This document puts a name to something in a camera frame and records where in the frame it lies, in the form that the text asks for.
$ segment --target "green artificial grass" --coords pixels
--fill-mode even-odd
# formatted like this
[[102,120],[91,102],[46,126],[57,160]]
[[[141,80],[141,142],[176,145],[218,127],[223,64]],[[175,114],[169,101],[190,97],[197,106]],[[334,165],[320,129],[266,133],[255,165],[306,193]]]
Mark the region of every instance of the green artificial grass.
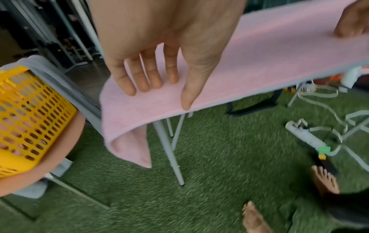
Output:
[[[234,105],[244,108],[270,95],[245,98]],[[241,118],[225,115],[225,105],[186,118],[175,150],[186,182],[183,187],[152,126],[148,127],[151,169],[114,157],[102,137],[86,126],[70,155],[75,162],[63,178],[109,204],[110,210],[51,184],[39,200],[6,197],[37,221],[30,223],[0,207],[0,232],[243,233],[242,206],[252,200],[276,233],[328,233],[339,226],[324,213],[311,182],[311,151],[284,125],[304,118],[315,126],[342,127],[327,110],[300,99],[285,108],[290,97],[283,93],[278,107]],[[341,118],[369,109],[367,96],[359,93],[319,100]],[[172,125],[178,120],[173,117]],[[347,145],[369,162],[368,138],[369,134],[360,132]],[[369,173],[346,152],[332,161],[341,172],[342,192],[369,187]]]

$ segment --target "pink towel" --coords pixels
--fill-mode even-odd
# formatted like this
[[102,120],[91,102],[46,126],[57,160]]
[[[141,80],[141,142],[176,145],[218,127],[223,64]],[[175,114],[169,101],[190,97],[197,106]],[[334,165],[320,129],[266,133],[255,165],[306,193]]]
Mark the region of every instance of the pink towel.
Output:
[[[342,72],[369,60],[369,40],[332,34],[353,0],[314,0],[245,15],[191,111],[272,91],[327,72]],[[156,49],[164,85],[129,97],[112,77],[101,95],[105,145],[115,156],[150,168],[146,124],[184,113],[180,93],[186,63],[178,55],[180,81],[165,75],[163,46]]]

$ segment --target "yellow plastic laundry basket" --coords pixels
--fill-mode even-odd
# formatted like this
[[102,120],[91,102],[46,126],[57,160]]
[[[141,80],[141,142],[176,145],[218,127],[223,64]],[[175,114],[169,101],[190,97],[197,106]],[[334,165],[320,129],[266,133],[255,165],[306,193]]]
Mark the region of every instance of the yellow plastic laundry basket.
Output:
[[0,73],[0,178],[35,167],[76,112],[28,68]]

